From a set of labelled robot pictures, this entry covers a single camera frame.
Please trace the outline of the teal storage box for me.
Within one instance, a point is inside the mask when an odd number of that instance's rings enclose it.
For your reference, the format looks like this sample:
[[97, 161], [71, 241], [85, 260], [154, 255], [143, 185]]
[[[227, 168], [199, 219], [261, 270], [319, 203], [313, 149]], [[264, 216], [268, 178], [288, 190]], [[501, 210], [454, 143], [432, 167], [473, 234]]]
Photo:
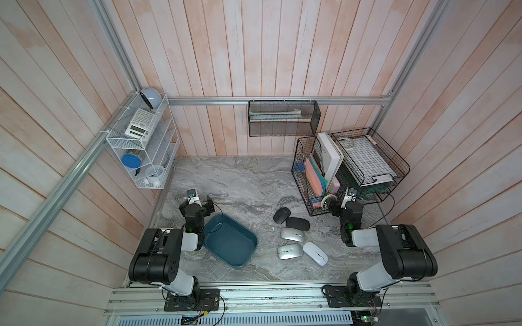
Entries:
[[205, 226], [204, 247], [232, 268], [245, 266], [258, 247], [258, 237], [225, 214], [211, 218]]

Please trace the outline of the white computer mouse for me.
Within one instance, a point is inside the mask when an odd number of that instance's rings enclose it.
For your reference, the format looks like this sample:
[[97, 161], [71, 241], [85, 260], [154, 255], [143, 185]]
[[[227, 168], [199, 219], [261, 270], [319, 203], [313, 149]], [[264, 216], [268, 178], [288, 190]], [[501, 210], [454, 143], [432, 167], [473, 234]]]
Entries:
[[306, 242], [303, 245], [303, 251], [319, 266], [325, 266], [328, 263], [326, 253], [312, 242]]

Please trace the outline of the silver mouse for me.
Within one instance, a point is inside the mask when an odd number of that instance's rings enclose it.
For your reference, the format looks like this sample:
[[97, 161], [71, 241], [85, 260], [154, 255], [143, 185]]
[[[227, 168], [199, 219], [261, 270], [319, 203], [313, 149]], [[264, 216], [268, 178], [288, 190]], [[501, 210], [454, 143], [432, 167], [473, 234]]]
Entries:
[[294, 228], [282, 228], [280, 232], [282, 239], [296, 241], [303, 243], [305, 241], [305, 234], [302, 230]]
[[286, 244], [277, 249], [278, 258], [281, 260], [300, 258], [304, 254], [300, 244]]

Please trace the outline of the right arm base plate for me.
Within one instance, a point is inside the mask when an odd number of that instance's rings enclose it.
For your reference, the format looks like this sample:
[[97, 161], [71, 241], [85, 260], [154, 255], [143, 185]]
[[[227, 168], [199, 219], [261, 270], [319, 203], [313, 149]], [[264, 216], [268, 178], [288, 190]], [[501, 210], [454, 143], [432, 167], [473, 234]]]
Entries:
[[378, 293], [365, 292], [357, 287], [324, 285], [322, 294], [327, 299], [330, 308], [350, 308], [381, 306], [381, 299]]

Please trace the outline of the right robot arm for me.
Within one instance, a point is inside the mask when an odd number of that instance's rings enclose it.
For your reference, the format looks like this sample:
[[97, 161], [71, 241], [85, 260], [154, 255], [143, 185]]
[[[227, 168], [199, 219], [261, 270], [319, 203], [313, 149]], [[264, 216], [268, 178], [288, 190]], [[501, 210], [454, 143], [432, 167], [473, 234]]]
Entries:
[[324, 205], [340, 221], [341, 240], [348, 247], [377, 248], [381, 260], [353, 273], [345, 293], [349, 297], [370, 295], [400, 281], [421, 281], [438, 272], [438, 263], [414, 225], [362, 227], [364, 205], [352, 200], [334, 200]]

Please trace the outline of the silver mouse front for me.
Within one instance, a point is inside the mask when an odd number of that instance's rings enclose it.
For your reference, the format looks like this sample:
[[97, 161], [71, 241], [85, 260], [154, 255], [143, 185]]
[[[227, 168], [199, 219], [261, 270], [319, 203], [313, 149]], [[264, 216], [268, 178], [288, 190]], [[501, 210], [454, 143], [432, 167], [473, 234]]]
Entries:
[[286, 244], [277, 249], [278, 258], [281, 260], [300, 258], [304, 254], [300, 244]]

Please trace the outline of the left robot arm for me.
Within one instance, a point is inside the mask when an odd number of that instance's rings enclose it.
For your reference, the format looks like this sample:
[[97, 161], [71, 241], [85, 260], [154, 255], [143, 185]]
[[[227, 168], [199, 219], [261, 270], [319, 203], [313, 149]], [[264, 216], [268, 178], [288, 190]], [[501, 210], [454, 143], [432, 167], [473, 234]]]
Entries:
[[182, 228], [145, 230], [130, 262], [129, 279], [195, 300], [199, 282], [179, 267], [181, 253], [201, 250], [206, 237], [205, 218], [216, 209], [211, 197], [200, 200], [192, 196], [180, 205], [180, 211], [185, 218]]

